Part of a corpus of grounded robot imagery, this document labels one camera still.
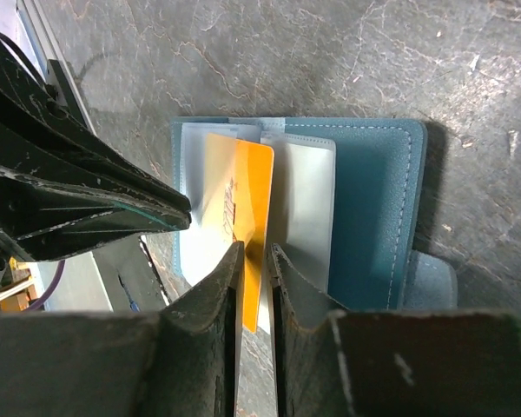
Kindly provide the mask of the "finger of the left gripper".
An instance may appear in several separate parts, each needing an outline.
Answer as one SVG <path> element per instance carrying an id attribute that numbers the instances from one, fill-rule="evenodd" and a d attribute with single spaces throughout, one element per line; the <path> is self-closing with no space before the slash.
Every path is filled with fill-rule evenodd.
<path id="1" fill-rule="evenodd" d="M 117 154 L 48 92 L 0 32 L 0 248 L 58 261 L 185 230 L 188 198 Z"/>

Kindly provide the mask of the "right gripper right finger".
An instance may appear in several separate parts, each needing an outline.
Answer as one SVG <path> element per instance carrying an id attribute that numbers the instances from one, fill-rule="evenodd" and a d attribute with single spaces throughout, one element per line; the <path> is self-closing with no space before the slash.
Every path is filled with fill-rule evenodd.
<path id="1" fill-rule="evenodd" d="M 267 252 L 281 416 L 521 416 L 521 320 L 345 309 Z"/>

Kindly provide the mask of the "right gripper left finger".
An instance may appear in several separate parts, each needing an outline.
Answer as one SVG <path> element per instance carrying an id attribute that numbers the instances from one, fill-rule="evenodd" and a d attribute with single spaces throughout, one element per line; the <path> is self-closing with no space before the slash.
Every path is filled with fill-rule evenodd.
<path id="1" fill-rule="evenodd" d="M 158 312 L 0 314 L 0 416 L 232 416 L 244 245 Z"/>

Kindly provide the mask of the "blue leather card holder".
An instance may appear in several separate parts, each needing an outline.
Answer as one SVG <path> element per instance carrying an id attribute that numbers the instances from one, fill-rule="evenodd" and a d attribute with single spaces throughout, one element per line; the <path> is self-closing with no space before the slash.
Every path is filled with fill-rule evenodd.
<path id="1" fill-rule="evenodd" d="M 197 283 L 236 234 L 239 185 L 268 179 L 257 232 L 352 310 L 450 309 L 452 267 L 413 249 L 427 129 L 414 119 L 177 117 L 175 186 L 192 205 L 175 265 Z"/>

